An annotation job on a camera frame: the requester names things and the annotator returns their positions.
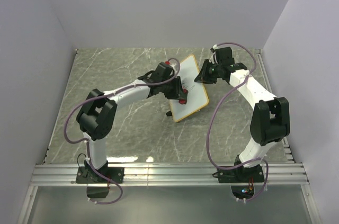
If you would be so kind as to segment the red whiteboard eraser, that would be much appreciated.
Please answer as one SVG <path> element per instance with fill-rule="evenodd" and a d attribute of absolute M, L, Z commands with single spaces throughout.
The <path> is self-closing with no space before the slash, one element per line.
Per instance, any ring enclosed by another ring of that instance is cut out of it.
<path fill-rule="evenodd" d="M 183 94 L 179 99 L 179 103 L 182 104 L 182 105 L 186 105 L 187 99 L 188 99 L 188 90 L 183 89 Z"/>

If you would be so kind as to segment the small whiteboard with orange frame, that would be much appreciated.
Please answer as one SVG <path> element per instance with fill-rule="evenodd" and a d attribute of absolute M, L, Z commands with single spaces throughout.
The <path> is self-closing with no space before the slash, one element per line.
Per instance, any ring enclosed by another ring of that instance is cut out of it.
<path fill-rule="evenodd" d="M 184 86 L 188 89 L 188 99 L 186 105 L 180 104 L 177 100 L 169 101 L 174 122 L 180 122 L 209 104 L 205 86 L 202 83 L 194 82 L 198 74 L 199 67 L 195 55 L 191 54 L 180 62 L 178 76 L 181 77 Z"/>

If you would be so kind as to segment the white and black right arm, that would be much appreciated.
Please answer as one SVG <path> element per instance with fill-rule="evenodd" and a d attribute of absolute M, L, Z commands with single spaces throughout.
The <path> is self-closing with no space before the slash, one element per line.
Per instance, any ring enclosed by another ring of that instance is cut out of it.
<path fill-rule="evenodd" d="M 290 133 L 289 102 L 285 97 L 276 97 L 266 90 L 242 63 L 236 63 L 231 46 L 233 43 L 216 44 L 211 48 L 212 56 L 206 59 L 195 78 L 196 83 L 215 84 L 224 80 L 232 88 L 217 104 L 220 108 L 224 100 L 238 91 L 251 106 L 253 113 L 250 123 L 251 138 L 246 148 L 238 156 L 239 164 L 222 167 L 213 160 L 219 170 L 234 170 L 237 180 L 244 182 L 252 176 L 252 167 L 263 161 L 266 153 Z"/>

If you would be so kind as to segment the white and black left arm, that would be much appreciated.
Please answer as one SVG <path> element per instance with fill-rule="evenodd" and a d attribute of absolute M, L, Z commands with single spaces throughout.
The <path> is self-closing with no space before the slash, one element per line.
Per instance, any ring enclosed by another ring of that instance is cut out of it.
<path fill-rule="evenodd" d="M 132 83 L 108 92 L 94 89 L 81 107 L 76 121 L 86 141 L 87 160 L 91 167 L 88 176 L 95 183 L 107 177 L 107 159 L 104 138 L 110 133 L 118 109 L 134 102 L 145 100 L 159 93 L 168 100 L 186 104 L 188 90 L 184 89 L 178 75 L 180 62 L 171 58 L 160 62 L 156 69 L 139 76 Z"/>

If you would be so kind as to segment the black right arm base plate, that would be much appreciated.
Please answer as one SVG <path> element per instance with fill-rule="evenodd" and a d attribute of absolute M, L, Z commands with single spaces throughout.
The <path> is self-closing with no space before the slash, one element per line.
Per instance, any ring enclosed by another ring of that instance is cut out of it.
<path fill-rule="evenodd" d="M 238 200 L 247 202 L 263 192 L 267 184 L 268 173 L 264 173 L 261 165 L 251 168 L 241 166 L 231 170 L 217 169 L 212 177 L 216 178 L 218 183 L 230 183 L 233 196 Z M 255 183 L 263 183 L 257 194 L 255 194 Z"/>

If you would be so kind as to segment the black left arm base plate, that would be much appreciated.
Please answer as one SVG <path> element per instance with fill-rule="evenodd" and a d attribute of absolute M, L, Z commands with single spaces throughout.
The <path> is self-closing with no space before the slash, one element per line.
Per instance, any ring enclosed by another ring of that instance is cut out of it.
<path fill-rule="evenodd" d="M 118 184 L 123 182 L 123 167 L 103 166 L 98 172 Z M 86 194 L 90 199 L 105 199 L 109 194 L 111 184 L 107 179 L 97 175 L 89 165 L 78 168 L 75 183 L 87 185 Z"/>

